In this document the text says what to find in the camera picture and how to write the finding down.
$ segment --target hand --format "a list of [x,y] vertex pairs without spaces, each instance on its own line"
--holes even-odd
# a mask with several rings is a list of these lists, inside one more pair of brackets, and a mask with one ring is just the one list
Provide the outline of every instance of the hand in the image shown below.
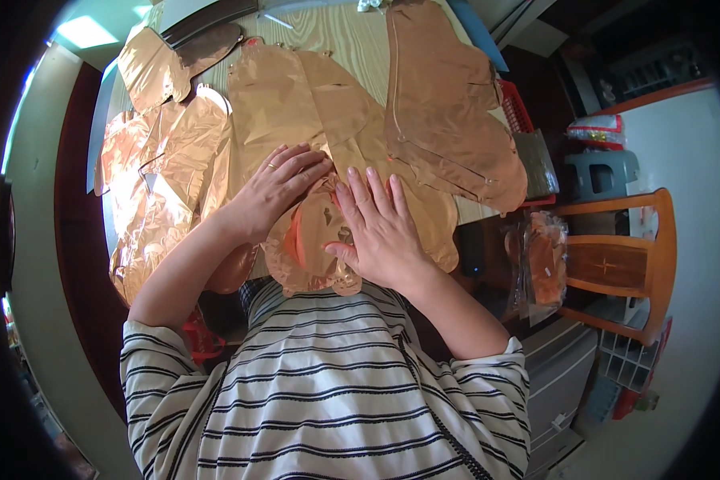
[[422,248],[400,178],[391,176],[384,187],[369,167],[371,194],[355,168],[348,177],[352,190],[339,183],[336,196],[355,245],[332,242],[324,245],[326,252],[366,280],[401,293],[425,280],[422,276],[439,272]]
[[232,216],[229,224],[245,242],[259,244],[296,198],[332,165],[326,152],[312,151],[307,143],[291,148],[282,145],[269,154],[246,186],[219,212]]

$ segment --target plastic bag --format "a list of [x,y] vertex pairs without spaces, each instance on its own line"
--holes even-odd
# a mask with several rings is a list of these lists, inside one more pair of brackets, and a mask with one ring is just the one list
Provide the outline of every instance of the plastic bag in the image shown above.
[[626,136],[621,115],[595,115],[574,120],[566,131],[568,138],[581,140],[591,147],[624,150]]
[[547,211],[527,212],[506,230],[513,284],[504,319],[519,315],[534,325],[563,305],[567,236],[566,223]]

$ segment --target red and white bag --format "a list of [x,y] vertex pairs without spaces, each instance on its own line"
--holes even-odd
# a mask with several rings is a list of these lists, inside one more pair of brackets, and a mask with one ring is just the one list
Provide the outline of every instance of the red and white bag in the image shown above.
[[568,125],[568,138],[581,140],[592,147],[624,150],[626,136],[621,115],[595,115],[578,118]]

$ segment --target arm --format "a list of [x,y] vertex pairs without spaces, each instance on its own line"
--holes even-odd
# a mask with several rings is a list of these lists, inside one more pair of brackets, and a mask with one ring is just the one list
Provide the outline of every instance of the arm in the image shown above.
[[351,189],[339,184],[336,193],[355,245],[331,243],[326,251],[363,278],[406,296],[456,359],[503,353],[506,329],[423,251],[400,179],[393,175],[384,188],[378,172],[368,168],[369,192],[354,168],[348,178]]
[[324,152],[310,151],[307,144],[273,151],[228,205],[158,265],[136,295],[128,320],[180,331],[222,260],[239,245],[266,240],[275,221],[331,165]]

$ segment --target gray plastic stool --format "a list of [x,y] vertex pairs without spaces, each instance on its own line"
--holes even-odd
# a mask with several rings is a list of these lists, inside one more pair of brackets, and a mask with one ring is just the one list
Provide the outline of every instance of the gray plastic stool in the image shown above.
[[626,197],[626,184],[637,180],[640,170],[637,156],[629,150],[568,155],[565,163],[576,168],[576,202]]

